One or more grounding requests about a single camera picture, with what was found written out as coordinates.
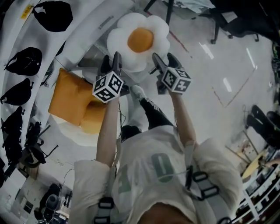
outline yellow label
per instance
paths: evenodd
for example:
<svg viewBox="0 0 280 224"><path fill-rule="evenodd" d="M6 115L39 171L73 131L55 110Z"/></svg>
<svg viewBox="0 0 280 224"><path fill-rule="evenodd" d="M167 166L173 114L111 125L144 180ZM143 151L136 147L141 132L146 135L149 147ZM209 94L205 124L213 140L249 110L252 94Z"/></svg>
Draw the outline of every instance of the yellow label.
<svg viewBox="0 0 280 224"><path fill-rule="evenodd" d="M25 8L23 14L21 15L21 19L26 19L26 17L28 16L28 14L29 14L29 12L30 12L31 9L32 9L32 5L28 5L28 6Z"/></svg>

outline white shoe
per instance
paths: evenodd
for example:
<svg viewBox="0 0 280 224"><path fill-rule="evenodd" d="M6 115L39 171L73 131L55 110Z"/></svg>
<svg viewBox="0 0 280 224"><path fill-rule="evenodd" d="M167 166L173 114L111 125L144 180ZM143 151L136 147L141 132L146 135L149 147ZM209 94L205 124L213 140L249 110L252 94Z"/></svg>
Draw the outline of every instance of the white shoe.
<svg viewBox="0 0 280 224"><path fill-rule="evenodd" d="M134 85L130 88L130 90L132 91L135 98L139 101L143 98L147 98L144 90L140 86Z"/></svg>

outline chair leg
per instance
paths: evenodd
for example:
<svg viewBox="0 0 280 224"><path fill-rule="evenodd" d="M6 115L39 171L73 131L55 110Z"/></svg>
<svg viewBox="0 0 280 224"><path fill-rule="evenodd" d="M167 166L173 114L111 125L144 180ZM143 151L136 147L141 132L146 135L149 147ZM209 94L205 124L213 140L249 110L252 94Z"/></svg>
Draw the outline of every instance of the chair leg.
<svg viewBox="0 0 280 224"><path fill-rule="evenodd" d="M220 30L220 27L219 27L218 23L215 23L215 36L214 36L214 39L212 39L210 41L211 44L216 44L216 41L218 39L219 30Z"/></svg>
<svg viewBox="0 0 280 224"><path fill-rule="evenodd" d="M174 0L169 0L168 1L168 8L167 8L167 15L166 15L166 23L169 25L170 22L170 18L171 18L171 13L172 13L172 9L173 9L173 4L174 4Z"/></svg>
<svg viewBox="0 0 280 224"><path fill-rule="evenodd" d="M255 34L257 39L255 39L256 42L259 42L259 35L258 34Z"/></svg>
<svg viewBox="0 0 280 224"><path fill-rule="evenodd" d="M150 2L148 3L148 5L144 8L144 12L148 12L148 10L150 9L150 7L156 2L156 0L150 0Z"/></svg>

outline white t-shirt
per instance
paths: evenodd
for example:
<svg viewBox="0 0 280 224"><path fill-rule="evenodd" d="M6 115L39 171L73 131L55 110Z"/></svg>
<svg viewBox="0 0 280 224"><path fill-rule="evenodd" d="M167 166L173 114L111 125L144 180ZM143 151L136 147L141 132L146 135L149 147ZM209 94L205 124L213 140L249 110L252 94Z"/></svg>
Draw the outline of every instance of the white t-shirt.
<svg viewBox="0 0 280 224"><path fill-rule="evenodd" d="M182 190L186 181L182 147L172 126L151 129L122 143L112 197L118 210L128 213L127 223L137 223L144 212L159 202L177 207L193 223L198 223L193 201ZM208 139L195 149L193 158L219 187L234 216L242 196L242 180L222 150L216 141ZM69 223L90 224L95 214L89 208L105 193L109 167L84 160L75 162L74 169Z"/></svg>

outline white floor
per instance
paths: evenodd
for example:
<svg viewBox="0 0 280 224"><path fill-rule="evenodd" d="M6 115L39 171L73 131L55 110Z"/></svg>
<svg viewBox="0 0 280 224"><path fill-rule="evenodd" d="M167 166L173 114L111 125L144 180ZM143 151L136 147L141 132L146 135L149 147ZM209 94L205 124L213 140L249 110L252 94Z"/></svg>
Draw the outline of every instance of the white floor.
<svg viewBox="0 0 280 224"><path fill-rule="evenodd" d="M150 12L165 19L166 8L154 5ZM245 137L244 107L249 110L257 104L265 113L273 108L274 89L269 82L274 82L271 69L271 41L254 36L228 39L220 31L215 45L210 44L214 35L214 22L198 17L196 20L183 20L172 14L170 30L187 49L172 36L170 52L182 63L192 84L183 95L185 105L194 124L197 140L203 142L209 137L217 138L222 144L237 150L238 144ZM171 99L168 95L157 94L156 78L148 77L140 86L147 96L163 110L167 117L174 121ZM126 100L121 99L125 108ZM254 130L248 130L258 151L264 141ZM39 179L46 183L65 182L72 188L74 182L73 163L80 159L94 159L95 147L81 147L59 133L52 126L43 136L45 145L42 150L49 153L57 144L59 147L47 158L47 164L40 165ZM240 160L226 148L225 155L238 167Z"/></svg>

